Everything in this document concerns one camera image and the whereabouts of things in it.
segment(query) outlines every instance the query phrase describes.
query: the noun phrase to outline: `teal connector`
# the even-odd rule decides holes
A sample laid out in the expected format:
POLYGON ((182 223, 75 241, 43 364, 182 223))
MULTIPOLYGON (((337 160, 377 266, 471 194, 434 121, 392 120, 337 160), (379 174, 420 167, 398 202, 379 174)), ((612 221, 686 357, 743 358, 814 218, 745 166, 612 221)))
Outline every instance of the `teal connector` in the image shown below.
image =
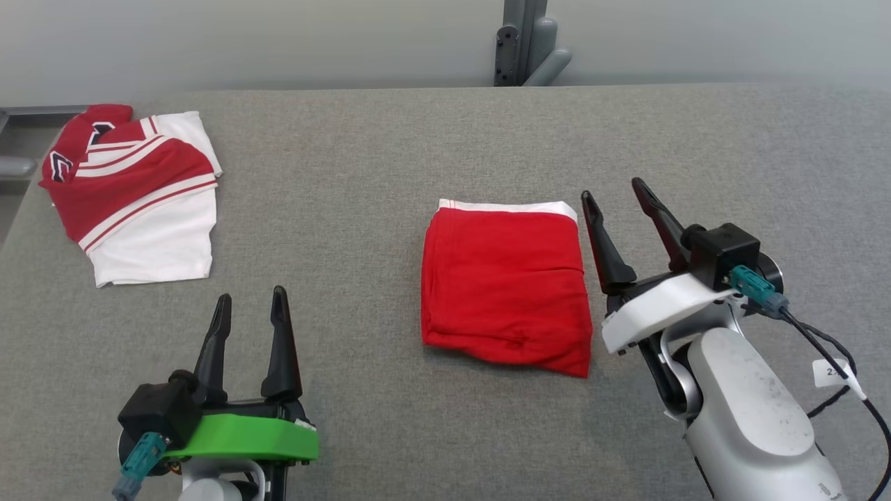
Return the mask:
POLYGON ((143 480, 167 451, 167 442, 159 433, 146 432, 120 467, 121 478, 111 490, 117 501, 133 501, 143 487, 143 480))
POLYGON ((758 306, 772 318, 780 317, 780 308, 789 305, 786 296, 780 294, 773 284, 766 281, 761 275, 751 268, 738 266, 730 271, 730 286, 747 297, 751 298, 758 306))

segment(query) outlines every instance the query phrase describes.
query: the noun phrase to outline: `clothing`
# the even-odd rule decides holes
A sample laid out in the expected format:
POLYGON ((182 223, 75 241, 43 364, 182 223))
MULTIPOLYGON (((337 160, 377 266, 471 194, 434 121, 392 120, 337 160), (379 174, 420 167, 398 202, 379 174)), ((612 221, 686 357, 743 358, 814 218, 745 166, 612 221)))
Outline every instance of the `clothing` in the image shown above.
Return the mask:
POLYGON ((421 265, 424 344, 587 377, 592 332, 566 203, 439 201, 421 265))
POLYGON ((72 119, 40 185, 97 287, 207 277, 221 170, 198 113, 130 122, 130 111, 97 105, 72 119))

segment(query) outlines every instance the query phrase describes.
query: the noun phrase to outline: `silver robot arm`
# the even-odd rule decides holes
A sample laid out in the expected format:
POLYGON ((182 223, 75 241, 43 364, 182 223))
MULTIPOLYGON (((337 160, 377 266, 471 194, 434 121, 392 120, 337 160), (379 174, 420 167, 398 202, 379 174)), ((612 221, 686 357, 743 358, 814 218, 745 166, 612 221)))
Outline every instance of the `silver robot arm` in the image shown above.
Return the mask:
POLYGON ((757 305, 723 281, 728 266, 744 264, 781 292, 779 269, 738 227, 713 230, 727 245, 710 247, 691 238, 705 228, 683 230, 641 179, 633 187, 665 244, 670 271, 637 281, 609 239, 593 197, 583 193, 608 297, 602 326, 608 351, 640 350, 666 414, 686 425, 684 438, 714 499, 847 500, 807 414, 740 329, 739 319, 756 313, 757 305), (688 342, 670 351, 668 343, 681 339, 688 342))

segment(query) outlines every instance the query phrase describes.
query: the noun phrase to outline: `gray table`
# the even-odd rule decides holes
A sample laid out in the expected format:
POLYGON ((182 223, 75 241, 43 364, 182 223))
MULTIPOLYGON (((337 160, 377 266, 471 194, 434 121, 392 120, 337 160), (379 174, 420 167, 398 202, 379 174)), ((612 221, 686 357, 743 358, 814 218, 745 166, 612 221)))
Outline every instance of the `gray table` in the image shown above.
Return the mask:
MULTIPOLYGON (((4 498, 108 498, 117 412, 140 382, 193 366, 222 292, 234 300, 225 387, 257 395, 280 283, 322 446, 317 464, 294 469, 291 499, 706 499, 636 354, 608 357, 595 339, 591 377, 580 380, 421 345, 421 247, 438 198, 578 209, 591 189, 618 248, 651 275, 667 259, 636 207, 633 176, 684 224, 731 220, 758 236, 783 266, 794 311, 851 349, 891 418, 889 94, 219 92, 137 113, 192 109, 225 170, 208 280, 96 290, 47 194, 32 185, 22 203, 0 251, 4 498)), ((743 327, 803 407, 830 394, 813 387, 816 354, 794 331, 757 318, 743 327)), ((848 397, 814 427, 850 497, 866 498, 885 457, 869 415, 848 397)), ((177 488, 173 476, 150 480, 140 498, 176 499, 177 488)))

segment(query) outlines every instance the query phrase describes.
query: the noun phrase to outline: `cable label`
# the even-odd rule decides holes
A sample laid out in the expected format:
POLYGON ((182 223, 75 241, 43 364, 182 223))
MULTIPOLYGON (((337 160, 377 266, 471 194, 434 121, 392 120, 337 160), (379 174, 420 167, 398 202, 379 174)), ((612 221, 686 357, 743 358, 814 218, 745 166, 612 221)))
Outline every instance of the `cable label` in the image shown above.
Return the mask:
MULTIPOLYGON (((842 358, 836 358, 835 360, 848 375, 851 375, 851 370, 847 366, 847 360, 842 358)), ((844 386, 847 383, 825 358, 821 358, 813 362, 813 384, 817 388, 823 388, 824 386, 844 386)))

